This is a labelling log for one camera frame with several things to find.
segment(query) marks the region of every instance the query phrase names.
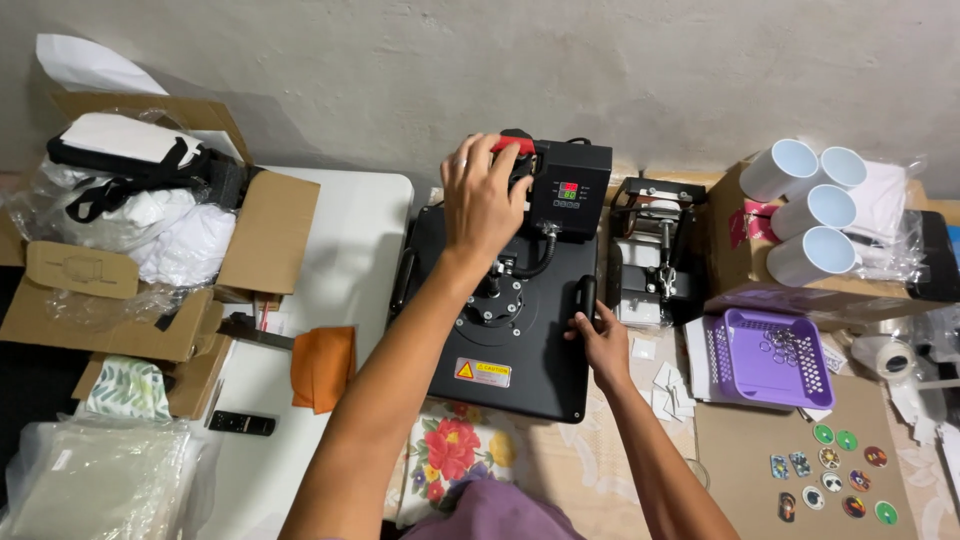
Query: red handle grip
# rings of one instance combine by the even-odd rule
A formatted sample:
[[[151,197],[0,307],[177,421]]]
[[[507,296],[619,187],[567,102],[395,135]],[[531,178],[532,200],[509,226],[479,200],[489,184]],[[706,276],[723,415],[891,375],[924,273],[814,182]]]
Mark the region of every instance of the red handle grip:
[[[520,145],[520,156],[526,156],[527,154],[534,154],[534,140],[532,138],[523,138],[519,136],[506,136],[501,135],[499,142],[493,145],[491,152],[499,152],[507,147],[508,144],[515,142]]]

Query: human hand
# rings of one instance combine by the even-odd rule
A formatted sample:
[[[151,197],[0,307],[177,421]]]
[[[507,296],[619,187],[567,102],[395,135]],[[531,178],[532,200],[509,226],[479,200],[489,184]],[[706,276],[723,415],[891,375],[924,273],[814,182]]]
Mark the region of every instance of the human hand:
[[[507,145],[491,166],[500,135],[467,137],[440,165],[444,181],[446,249],[462,263],[486,271],[523,223],[523,203],[533,177],[507,181],[520,146]]]
[[[564,332],[567,340],[584,337],[587,349],[587,362],[593,368],[593,377],[597,386],[606,394],[618,382],[630,381],[630,357],[627,350],[627,327],[620,324],[602,302],[596,301],[599,321],[587,320],[587,316],[577,311],[567,324],[572,330]]]

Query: purple plastic basket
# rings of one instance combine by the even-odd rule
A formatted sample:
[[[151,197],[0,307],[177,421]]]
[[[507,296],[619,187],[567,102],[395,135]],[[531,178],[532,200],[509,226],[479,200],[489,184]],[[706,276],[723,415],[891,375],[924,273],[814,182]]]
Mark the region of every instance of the purple plastic basket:
[[[833,388],[817,327],[808,319],[728,309],[713,326],[716,378],[724,395],[828,409]]]

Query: human arm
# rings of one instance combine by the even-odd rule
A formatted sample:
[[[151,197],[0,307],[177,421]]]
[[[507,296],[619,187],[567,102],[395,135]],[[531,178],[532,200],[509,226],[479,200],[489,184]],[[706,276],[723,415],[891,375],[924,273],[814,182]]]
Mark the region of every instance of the human arm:
[[[532,179],[507,180],[518,145],[473,135],[441,165],[446,246],[333,409],[280,540],[379,538],[383,497],[461,308],[523,220]]]
[[[673,446],[654,411],[630,378],[627,329],[601,302],[596,329],[583,313],[570,321],[567,339],[584,337],[597,386],[616,421],[643,517],[658,540],[738,539],[730,521]]]

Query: purple shirt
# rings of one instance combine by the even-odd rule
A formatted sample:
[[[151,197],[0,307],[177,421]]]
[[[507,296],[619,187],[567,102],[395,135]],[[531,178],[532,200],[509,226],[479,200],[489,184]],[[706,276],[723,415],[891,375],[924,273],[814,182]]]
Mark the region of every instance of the purple shirt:
[[[403,536],[403,540],[440,538],[586,540],[557,506],[534,501],[516,486],[492,479],[472,481],[452,514],[424,518]]]

